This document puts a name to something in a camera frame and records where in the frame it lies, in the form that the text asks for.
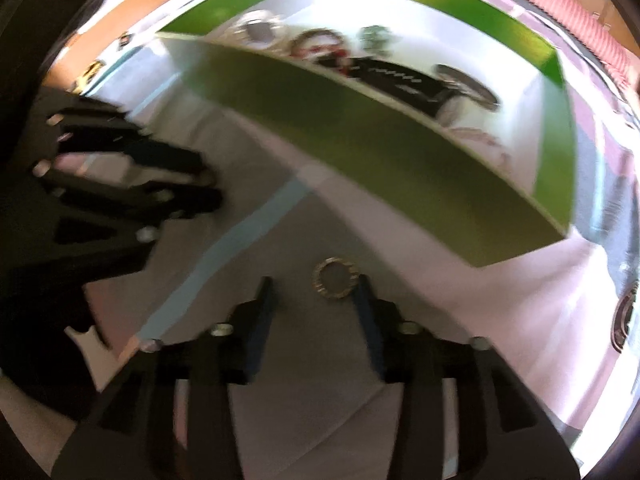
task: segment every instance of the striped fabric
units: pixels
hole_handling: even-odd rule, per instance
[[[603,63],[623,90],[629,86],[626,51],[576,0],[529,0],[561,23]]]

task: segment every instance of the bolt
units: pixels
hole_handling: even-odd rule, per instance
[[[471,345],[471,348],[478,350],[479,352],[491,349],[491,341],[485,337],[472,337],[469,340],[469,344]]]
[[[160,191],[156,191],[154,193],[154,196],[156,197],[156,200],[158,200],[158,202],[169,202],[170,200],[174,199],[174,192],[171,191],[170,189],[161,189]]]
[[[41,160],[38,164],[33,167],[33,174],[38,178],[43,177],[47,174],[47,171],[51,169],[51,163],[48,160]]]
[[[398,325],[398,332],[404,335],[417,335],[422,332],[422,327],[413,321],[403,321]]]
[[[142,229],[138,229],[136,232],[136,239],[141,244],[149,244],[155,240],[158,240],[158,236],[158,229],[149,225],[143,227]]]
[[[145,339],[140,343],[140,351],[145,354],[153,354],[162,349],[164,343],[159,339]]]
[[[55,126],[64,118],[63,114],[53,114],[49,119],[47,119],[47,124],[49,126]]]
[[[234,332],[234,326],[230,323],[218,323],[211,329],[211,335],[213,337],[226,337],[232,335]]]

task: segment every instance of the pink corrugated object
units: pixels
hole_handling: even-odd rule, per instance
[[[529,0],[571,32],[603,63],[613,81],[628,88],[629,60],[626,51],[598,20],[576,0]]]

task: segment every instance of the gold ring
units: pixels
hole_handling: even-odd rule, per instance
[[[349,286],[340,292],[329,292],[329,289],[327,289],[322,282],[322,271],[331,264],[340,264],[349,271]],[[327,258],[324,262],[316,265],[313,273],[313,286],[315,291],[325,298],[329,300],[341,300],[342,298],[346,298],[358,284],[359,275],[358,267],[351,262],[343,260],[342,258]]]

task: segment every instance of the metal screw head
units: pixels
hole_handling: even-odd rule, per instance
[[[64,118],[63,114],[53,114],[49,119],[47,119],[47,124],[49,126],[55,126]]]
[[[234,332],[234,326],[230,323],[218,323],[211,329],[211,335],[213,337],[226,337],[232,335]]]
[[[140,342],[140,351],[145,354],[153,354],[161,350],[163,346],[164,343],[159,339],[145,339]]]
[[[472,337],[469,340],[469,344],[471,345],[471,348],[478,350],[479,352],[491,349],[491,341],[485,337]]]
[[[398,332],[404,335],[418,335],[422,327],[413,321],[403,321],[398,325]]]
[[[169,202],[174,199],[174,192],[170,189],[161,189],[154,193],[154,197],[158,202]]]
[[[48,160],[41,160],[33,167],[33,174],[38,178],[45,176],[47,171],[51,169],[51,163]]]
[[[141,244],[149,244],[151,242],[154,242],[158,240],[158,237],[158,229],[150,225],[136,231],[136,240],[138,240]]]

